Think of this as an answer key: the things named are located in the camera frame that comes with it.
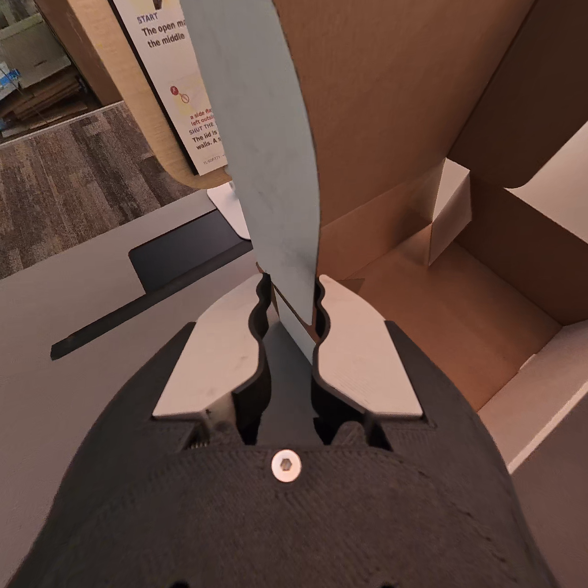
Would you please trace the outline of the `pile of flattened cardboard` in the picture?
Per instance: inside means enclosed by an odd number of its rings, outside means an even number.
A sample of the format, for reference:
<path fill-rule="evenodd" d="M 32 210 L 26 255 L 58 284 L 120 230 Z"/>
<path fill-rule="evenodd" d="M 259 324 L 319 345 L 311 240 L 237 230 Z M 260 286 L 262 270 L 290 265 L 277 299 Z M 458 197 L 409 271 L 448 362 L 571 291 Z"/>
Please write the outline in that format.
<path fill-rule="evenodd" d="M 1 91 L 1 140 L 28 134 L 100 106 L 74 66 L 23 87 Z"/>

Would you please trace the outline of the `white stand base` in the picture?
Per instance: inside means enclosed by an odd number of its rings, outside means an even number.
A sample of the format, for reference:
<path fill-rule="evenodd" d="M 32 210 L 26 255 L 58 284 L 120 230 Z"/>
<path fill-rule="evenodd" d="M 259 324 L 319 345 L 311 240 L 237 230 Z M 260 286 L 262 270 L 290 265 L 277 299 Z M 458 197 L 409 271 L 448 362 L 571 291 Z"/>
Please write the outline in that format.
<path fill-rule="evenodd" d="M 242 239 L 251 240 L 233 181 L 207 189 L 207 195 L 235 233 Z"/>

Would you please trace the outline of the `printed instruction sheet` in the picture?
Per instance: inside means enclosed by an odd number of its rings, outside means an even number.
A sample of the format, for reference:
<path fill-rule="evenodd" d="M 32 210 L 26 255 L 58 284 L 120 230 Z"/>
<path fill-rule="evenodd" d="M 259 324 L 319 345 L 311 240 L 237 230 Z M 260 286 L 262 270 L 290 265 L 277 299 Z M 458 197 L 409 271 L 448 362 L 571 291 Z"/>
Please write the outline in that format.
<path fill-rule="evenodd" d="M 180 1 L 109 1 L 189 169 L 227 164 Z"/>

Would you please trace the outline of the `white cardboard box with lid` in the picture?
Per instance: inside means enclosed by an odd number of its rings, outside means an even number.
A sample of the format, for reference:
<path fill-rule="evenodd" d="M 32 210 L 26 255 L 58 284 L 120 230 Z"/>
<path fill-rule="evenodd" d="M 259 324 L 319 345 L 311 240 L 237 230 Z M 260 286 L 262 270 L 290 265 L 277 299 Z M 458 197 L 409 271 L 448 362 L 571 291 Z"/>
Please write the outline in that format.
<path fill-rule="evenodd" d="M 259 265 L 457 385 L 510 473 L 587 394 L 587 1 L 182 1 Z"/>

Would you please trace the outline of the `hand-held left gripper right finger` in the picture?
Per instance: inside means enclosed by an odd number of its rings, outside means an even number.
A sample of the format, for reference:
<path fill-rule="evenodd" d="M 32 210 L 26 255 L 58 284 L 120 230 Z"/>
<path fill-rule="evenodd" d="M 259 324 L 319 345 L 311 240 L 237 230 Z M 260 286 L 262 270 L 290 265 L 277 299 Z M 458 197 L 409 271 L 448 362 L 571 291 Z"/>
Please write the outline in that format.
<path fill-rule="evenodd" d="M 312 406 L 323 427 L 418 420 L 423 409 L 384 317 L 327 275 L 316 292 Z"/>

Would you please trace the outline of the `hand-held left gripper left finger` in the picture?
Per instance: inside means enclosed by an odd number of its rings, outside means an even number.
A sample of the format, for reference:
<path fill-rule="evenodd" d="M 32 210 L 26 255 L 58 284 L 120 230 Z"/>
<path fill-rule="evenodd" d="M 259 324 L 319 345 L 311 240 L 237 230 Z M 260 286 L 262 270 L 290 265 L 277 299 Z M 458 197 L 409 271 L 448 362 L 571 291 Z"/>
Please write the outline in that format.
<path fill-rule="evenodd" d="M 270 303 L 270 276 L 258 273 L 203 312 L 152 416 L 256 431 L 271 397 L 263 344 Z"/>

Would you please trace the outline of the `wooden sign board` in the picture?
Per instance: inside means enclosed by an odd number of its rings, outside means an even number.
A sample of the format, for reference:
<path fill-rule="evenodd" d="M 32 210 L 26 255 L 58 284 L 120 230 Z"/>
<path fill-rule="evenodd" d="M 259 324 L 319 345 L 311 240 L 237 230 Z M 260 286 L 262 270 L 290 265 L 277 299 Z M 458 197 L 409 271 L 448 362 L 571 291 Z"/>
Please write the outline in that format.
<path fill-rule="evenodd" d="M 151 151 L 178 182 L 194 189 L 231 180 L 224 169 L 195 175 L 174 138 L 108 1 L 35 1 L 102 106 L 126 103 Z"/>

